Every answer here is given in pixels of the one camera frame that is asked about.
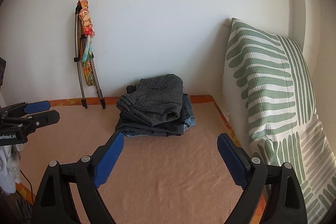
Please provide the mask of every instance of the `striped fabric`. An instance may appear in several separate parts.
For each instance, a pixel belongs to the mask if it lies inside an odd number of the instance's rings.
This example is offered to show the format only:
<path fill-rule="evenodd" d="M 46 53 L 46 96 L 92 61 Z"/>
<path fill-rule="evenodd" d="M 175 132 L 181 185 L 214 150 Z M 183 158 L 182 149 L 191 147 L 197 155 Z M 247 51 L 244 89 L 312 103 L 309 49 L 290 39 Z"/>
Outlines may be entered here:
<path fill-rule="evenodd" d="M 230 93 L 234 86 L 238 93 Z M 308 222 L 318 223 L 336 198 L 336 164 L 298 44 L 233 18 L 224 91 L 231 116 L 246 119 L 251 153 L 267 164 L 292 164 Z"/>

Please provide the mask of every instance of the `silver screw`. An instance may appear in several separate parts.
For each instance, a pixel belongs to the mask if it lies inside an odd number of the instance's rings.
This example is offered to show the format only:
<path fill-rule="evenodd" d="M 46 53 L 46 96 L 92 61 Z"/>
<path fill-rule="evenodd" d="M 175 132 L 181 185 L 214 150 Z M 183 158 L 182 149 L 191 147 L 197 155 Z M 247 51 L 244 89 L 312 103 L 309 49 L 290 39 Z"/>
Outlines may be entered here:
<path fill-rule="evenodd" d="M 88 162 L 90 160 L 90 156 L 83 156 L 81 160 L 82 162 Z"/>
<path fill-rule="evenodd" d="M 289 162 L 285 162 L 285 167 L 287 168 L 287 169 L 290 169 L 290 168 L 292 168 L 292 165 L 289 163 Z"/>
<path fill-rule="evenodd" d="M 49 164 L 50 167 L 54 167 L 57 164 L 56 160 L 52 160 Z"/>
<path fill-rule="evenodd" d="M 251 161 L 252 161 L 254 164 L 259 164 L 259 163 L 260 163 L 260 159 L 257 158 L 257 157 L 252 158 Z"/>

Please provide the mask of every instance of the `blue gripper pad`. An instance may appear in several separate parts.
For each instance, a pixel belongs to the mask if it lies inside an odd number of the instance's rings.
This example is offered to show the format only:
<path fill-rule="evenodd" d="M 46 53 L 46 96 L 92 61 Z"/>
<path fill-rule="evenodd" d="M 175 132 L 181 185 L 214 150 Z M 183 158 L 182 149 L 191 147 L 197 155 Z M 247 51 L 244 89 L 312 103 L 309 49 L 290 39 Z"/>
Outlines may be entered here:
<path fill-rule="evenodd" d="M 47 111 L 49 109 L 50 109 L 49 101 L 41 101 L 41 102 L 28 104 L 24 108 L 24 112 L 26 112 L 27 114 L 33 114 L 37 112 Z"/>
<path fill-rule="evenodd" d="M 93 179 L 93 184 L 96 188 L 107 181 L 123 148 L 124 135 L 119 133 L 96 166 L 95 176 Z"/>
<path fill-rule="evenodd" d="M 244 190 L 247 187 L 246 167 L 237 155 L 240 151 L 237 151 L 238 148 L 235 143 L 227 134 L 226 136 L 220 134 L 217 138 L 217 149 L 235 184 L 241 186 Z"/>

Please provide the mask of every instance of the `beige striped fabric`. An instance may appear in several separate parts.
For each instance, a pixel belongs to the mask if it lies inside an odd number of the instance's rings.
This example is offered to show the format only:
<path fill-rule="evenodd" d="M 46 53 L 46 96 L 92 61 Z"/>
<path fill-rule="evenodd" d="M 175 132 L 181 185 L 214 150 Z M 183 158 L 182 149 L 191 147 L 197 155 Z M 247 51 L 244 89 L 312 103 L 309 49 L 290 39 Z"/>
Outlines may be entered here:
<path fill-rule="evenodd" d="M 271 165 L 292 164 L 308 223 L 318 223 L 336 198 L 336 162 L 298 44 L 233 18 L 223 80 L 236 126 L 238 117 L 246 119 L 252 155 Z"/>

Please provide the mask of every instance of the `green and white striped pillow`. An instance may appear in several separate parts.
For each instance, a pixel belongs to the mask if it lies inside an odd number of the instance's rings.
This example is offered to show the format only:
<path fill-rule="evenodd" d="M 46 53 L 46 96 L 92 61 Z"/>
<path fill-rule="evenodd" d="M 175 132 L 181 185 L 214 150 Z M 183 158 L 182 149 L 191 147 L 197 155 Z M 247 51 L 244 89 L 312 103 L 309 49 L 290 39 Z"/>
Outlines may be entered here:
<path fill-rule="evenodd" d="M 230 123 L 250 154 L 290 162 L 318 223 L 336 198 L 336 164 L 298 44 L 233 18 L 223 77 Z"/>

